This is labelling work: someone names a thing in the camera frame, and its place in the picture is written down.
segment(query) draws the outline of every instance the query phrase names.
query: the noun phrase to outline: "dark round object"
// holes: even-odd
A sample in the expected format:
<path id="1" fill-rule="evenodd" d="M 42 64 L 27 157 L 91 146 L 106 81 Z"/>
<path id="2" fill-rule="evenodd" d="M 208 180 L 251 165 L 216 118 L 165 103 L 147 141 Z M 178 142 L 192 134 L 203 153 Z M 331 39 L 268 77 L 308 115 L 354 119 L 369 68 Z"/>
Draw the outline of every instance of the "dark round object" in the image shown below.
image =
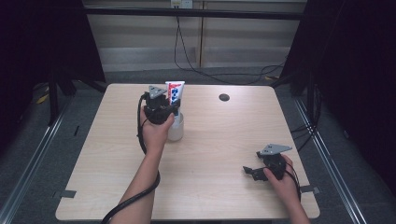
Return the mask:
<path id="1" fill-rule="evenodd" d="M 223 93 L 223 94 L 221 94 L 221 95 L 219 96 L 219 99 L 220 99 L 221 101 L 226 102 L 226 101 L 229 101 L 229 100 L 230 100 L 230 96 L 227 95 L 227 94 L 225 94 L 225 93 Z"/>

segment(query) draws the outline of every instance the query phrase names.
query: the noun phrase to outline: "metal rail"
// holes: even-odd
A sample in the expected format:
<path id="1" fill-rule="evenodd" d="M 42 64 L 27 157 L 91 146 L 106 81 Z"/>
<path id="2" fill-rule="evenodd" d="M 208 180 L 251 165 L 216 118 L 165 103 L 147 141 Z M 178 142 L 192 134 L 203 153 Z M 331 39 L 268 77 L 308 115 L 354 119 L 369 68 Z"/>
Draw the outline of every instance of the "metal rail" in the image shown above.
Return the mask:
<path id="1" fill-rule="evenodd" d="M 40 141 L 40 144 L 35 150 L 35 154 L 33 155 L 32 159 L 30 159 L 17 185 L 8 196 L 6 202 L 4 203 L 0 211 L 1 224 L 9 224 L 14 218 L 15 213 L 17 212 L 18 207 L 20 206 L 23 200 L 23 197 L 25 196 L 27 190 L 29 189 L 29 186 L 35 176 L 35 173 L 38 170 L 38 167 L 40 166 L 41 162 L 44 159 L 44 156 L 46 155 L 46 152 L 50 146 L 53 137 L 58 132 L 58 129 L 64 118 L 64 113 L 66 112 L 71 102 L 72 102 L 72 97 L 69 97 L 68 101 L 66 102 L 58 118 L 53 122 L 51 126 L 47 128 L 43 138 Z"/>
<path id="2" fill-rule="evenodd" d="M 355 224 L 366 224 L 366 220 L 364 215 L 355 200 L 355 197 L 350 192 L 347 183 L 345 182 L 344 178 L 341 176 L 340 172 L 338 171 L 337 166 L 332 159 L 332 155 L 330 154 L 329 150 L 327 149 L 326 145 L 323 142 L 318 131 L 314 131 L 310 127 L 310 120 L 309 117 L 306 115 L 306 108 L 304 103 L 301 99 L 297 99 L 295 104 L 300 112 L 301 117 L 304 120 L 306 127 L 308 127 L 308 131 L 312 134 L 312 140 L 315 143 L 315 146 L 318 149 L 318 153 L 323 160 L 323 163 L 329 172 L 330 177 L 332 178 L 332 182 L 334 183 L 335 187 L 337 188 L 338 193 L 340 194 L 341 200 L 346 207 L 353 223 Z"/>
<path id="3" fill-rule="evenodd" d="M 91 15 L 124 16 L 167 16 L 167 17 L 208 17 L 300 21 L 304 19 L 324 19 L 330 15 L 305 15 L 291 12 L 235 11 L 187 8 L 145 8 L 145 7 L 40 7 L 41 10 L 53 10 L 60 13 L 84 13 Z"/>

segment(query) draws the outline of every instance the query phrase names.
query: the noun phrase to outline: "black tape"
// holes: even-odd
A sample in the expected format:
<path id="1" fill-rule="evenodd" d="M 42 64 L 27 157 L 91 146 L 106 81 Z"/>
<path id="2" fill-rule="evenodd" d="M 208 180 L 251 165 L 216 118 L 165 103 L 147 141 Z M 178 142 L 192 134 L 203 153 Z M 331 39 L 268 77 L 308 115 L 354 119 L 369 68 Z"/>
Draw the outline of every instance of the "black tape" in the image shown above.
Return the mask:
<path id="1" fill-rule="evenodd" d="M 312 187 L 312 186 L 308 185 L 308 186 L 300 187 L 300 192 L 301 193 L 314 192 L 314 194 L 319 194 L 320 190 L 318 187 Z"/>
<path id="2" fill-rule="evenodd" d="M 74 198 L 76 196 L 76 191 L 75 190 L 62 190 L 62 191 L 56 191 L 53 193 L 52 198 Z"/>

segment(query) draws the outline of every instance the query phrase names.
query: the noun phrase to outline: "outlet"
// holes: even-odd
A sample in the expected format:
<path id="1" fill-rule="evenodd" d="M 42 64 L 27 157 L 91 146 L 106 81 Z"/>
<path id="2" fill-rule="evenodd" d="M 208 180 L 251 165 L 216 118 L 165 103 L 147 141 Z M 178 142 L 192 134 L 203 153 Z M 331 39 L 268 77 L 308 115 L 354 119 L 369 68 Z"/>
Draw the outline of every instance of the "outlet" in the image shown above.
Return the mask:
<path id="1" fill-rule="evenodd" d="M 181 0 L 181 8 L 192 9 L 192 0 Z"/>
<path id="2" fill-rule="evenodd" d="M 181 0 L 171 0 L 171 8 L 181 8 Z"/>

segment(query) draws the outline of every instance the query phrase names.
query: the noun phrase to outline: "forearm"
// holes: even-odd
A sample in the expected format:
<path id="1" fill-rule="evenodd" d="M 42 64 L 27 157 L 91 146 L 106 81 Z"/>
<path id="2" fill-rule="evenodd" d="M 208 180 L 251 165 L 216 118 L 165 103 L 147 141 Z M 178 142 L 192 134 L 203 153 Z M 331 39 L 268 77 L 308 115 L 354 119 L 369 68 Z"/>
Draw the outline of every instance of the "forearm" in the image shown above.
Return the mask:
<path id="1" fill-rule="evenodd" d="M 162 149 L 151 150 L 150 153 L 145 156 L 133 181 L 122 196 L 120 203 L 148 189 L 154 183 L 158 174 L 162 153 Z M 150 223 L 153 203 L 154 191 L 119 211 L 112 218 L 111 223 Z"/>
<path id="2" fill-rule="evenodd" d="M 287 208 L 289 216 L 290 216 L 290 223 L 292 223 L 292 224 L 311 223 L 309 221 L 308 216 L 306 215 L 306 212 L 305 212 L 303 206 L 300 204 L 300 202 L 288 203 L 288 204 L 286 204 L 286 208 Z"/>

